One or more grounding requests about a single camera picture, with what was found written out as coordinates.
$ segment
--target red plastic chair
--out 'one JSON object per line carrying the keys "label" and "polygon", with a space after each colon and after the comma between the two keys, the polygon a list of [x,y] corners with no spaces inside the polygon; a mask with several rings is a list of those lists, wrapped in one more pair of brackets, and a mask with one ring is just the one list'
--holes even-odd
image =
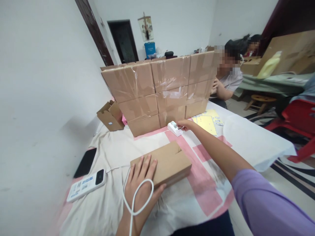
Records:
{"label": "red plastic chair", "polygon": [[285,120],[276,118],[265,129],[272,131],[277,127],[286,127],[304,135],[311,140],[300,150],[297,156],[290,156],[288,160],[298,163],[315,153],[315,103],[305,100],[294,100],[282,112]]}

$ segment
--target white charger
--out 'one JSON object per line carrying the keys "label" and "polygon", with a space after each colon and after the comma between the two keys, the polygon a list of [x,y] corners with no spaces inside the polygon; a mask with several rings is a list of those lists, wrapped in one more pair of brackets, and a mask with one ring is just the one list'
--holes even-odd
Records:
{"label": "white charger", "polygon": [[179,128],[174,121],[168,123],[167,128],[177,137],[183,134],[183,130]]}
{"label": "white charger", "polygon": [[79,182],[74,183],[69,191],[67,202],[74,202],[84,195],[94,191],[103,186],[106,182],[106,173],[104,169],[90,175]]}

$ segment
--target purple sleeve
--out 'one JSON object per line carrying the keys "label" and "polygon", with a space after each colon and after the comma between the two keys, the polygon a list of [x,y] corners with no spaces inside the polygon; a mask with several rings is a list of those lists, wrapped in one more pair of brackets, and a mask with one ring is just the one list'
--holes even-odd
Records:
{"label": "purple sleeve", "polygon": [[254,235],[315,235],[315,222],[260,173],[241,170],[232,187]]}

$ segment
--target white wall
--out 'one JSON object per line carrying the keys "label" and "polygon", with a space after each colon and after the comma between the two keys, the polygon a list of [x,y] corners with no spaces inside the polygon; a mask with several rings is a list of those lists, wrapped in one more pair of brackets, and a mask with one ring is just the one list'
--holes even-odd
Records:
{"label": "white wall", "polygon": [[192,54],[208,45],[216,0],[94,0],[105,24],[109,41],[116,51],[107,21],[129,20],[139,60],[146,57],[138,18],[151,16],[156,47],[171,50],[174,55]]}
{"label": "white wall", "polygon": [[0,232],[46,235],[111,98],[74,0],[0,3]]}
{"label": "white wall", "polygon": [[218,0],[209,45],[262,34],[278,0]]}

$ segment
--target yellow paper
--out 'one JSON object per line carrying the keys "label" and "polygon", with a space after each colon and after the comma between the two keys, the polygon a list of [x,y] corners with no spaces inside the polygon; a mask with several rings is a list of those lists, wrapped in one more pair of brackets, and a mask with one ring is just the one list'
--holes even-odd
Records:
{"label": "yellow paper", "polygon": [[214,126],[212,116],[200,115],[193,117],[193,121],[197,123],[204,130],[208,131],[212,135],[217,135],[216,128]]}
{"label": "yellow paper", "polygon": [[216,110],[206,110],[205,113],[203,113],[202,115],[204,116],[212,116],[212,120],[214,122],[214,124],[216,125],[223,125],[223,122],[221,120],[221,118],[219,117],[218,113],[216,112]]}

